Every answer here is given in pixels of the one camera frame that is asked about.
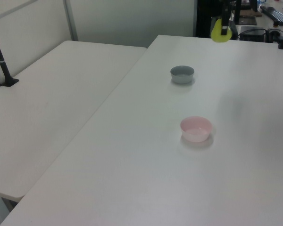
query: bowl rim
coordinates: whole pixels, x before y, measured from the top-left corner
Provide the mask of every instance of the bowl rim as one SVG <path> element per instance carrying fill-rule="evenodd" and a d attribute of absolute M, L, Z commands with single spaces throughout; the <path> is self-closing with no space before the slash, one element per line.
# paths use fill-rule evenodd
<path fill-rule="evenodd" d="M 175 66 L 175 67 L 172 67 L 172 68 L 171 68 L 171 70 L 170 70 L 171 75 L 173 75 L 173 76 L 178 76 L 179 74 L 174 74 L 174 73 L 172 73 L 172 71 L 175 70 L 175 69 L 177 69 L 177 68 L 180 68 L 180 67 L 186 67 L 186 68 L 189 68 L 189 69 L 192 70 L 192 73 L 184 74 L 185 76 L 192 76 L 192 75 L 194 75 L 194 73 L 195 73 L 194 68 L 192 68 L 192 67 L 190 67 L 190 66 L 186 66 L 186 65 L 179 65 L 179 66 Z"/>
<path fill-rule="evenodd" d="M 193 119 L 199 119 L 199 118 L 201 118 L 202 120 L 204 120 L 204 121 L 206 121 L 206 122 L 208 123 L 209 129 L 208 129 L 208 130 L 206 129 L 205 131 L 206 131 L 207 133 L 210 133 L 210 132 L 212 131 L 212 129 L 213 129 L 212 123 L 211 123 L 210 120 L 208 120 L 207 118 L 204 118 L 204 117 L 201 117 L 201 116 L 190 116 L 190 117 L 187 117 L 187 118 L 182 119 L 182 121 L 180 122 L 180 128 L 181 128 L 181 130 L 182 130 L 183 132 L 187 133 L 187 134 L 195 135 L 195 134 L 186 132 L 186 131 L 183 129 L 183 123 L 184 123 L 184 121 L 186 121 L 186 120 L 193 120 Z"/>

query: black pole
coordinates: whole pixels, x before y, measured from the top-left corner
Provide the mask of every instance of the black pole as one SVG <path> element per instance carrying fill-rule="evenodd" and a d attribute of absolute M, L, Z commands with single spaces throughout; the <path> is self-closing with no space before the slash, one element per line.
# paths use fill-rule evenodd
<path fill-rule="evenodd" d="M 2 86 L 11 87 L 12 85 L 14 85 L 15 83 L 17 83 L 19 81 L 18 79 L 13 79 L 10 76 L 10 73 L 8 71 L 8 67 L 7 67 L 7 65 L 5 63 L 5 60 L 4 60 L 3 54 L 1 52 L 1 49 L 0 49 L 0 66 L 2 68 L 4 77 L 5 77 L 5 82 L 2 84 Z"/>
<path fill-rule="evenodd" d="M 241 10 L 241 0 L 237 0 L 236 8 L 235 8 L 235 15 L 234 15 L 234 22 L 236 25 L 239 24 L 240 10 Z"/>

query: pink bowl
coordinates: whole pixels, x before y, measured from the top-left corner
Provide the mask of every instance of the pink bowl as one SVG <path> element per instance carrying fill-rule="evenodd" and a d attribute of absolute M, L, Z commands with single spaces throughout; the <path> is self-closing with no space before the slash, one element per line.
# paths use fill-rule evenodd
<path fill-rule="evenodd" d="M 183 137 L 191 142 L 205 141 L 213 128 L 209 120 L 199 116 L 185 118 L 180 127 Z"/>

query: white tabletop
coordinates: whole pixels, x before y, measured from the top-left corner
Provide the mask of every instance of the white tabletop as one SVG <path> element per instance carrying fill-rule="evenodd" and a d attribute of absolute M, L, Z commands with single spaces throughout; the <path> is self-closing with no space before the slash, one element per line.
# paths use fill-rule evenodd
<path fill-rule="evenodd" d="M 177 65 L 192 84 L 171 82 Z M 191 115 L 211 120 L 206 142 L 181 138 Z M 283 50 L 158 36 L 11 225 L 283 226 Z"/>
<path fill-rule="evenodd" d="M 144 51 L 66 41 L 0 87 L 0 196 L 30 190 Z"/>

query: yellow object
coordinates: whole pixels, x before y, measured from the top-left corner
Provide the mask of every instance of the yellow object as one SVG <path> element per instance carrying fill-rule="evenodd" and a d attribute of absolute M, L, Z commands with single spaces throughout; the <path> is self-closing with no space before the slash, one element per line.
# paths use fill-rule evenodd
<path fill-rule="evenodd" d="M 215 26 L 212 30 L 211 33 L 211 39 L 215 42 L 227 42 L 231 39 L 232 37 L 232 31 L 229 27 L 227 27 L 227 34 L 226 35 L 221 35 L 221 30 L 222 30 L 222 23 L 221 19 L 218 19 L 215 23 Z"/>

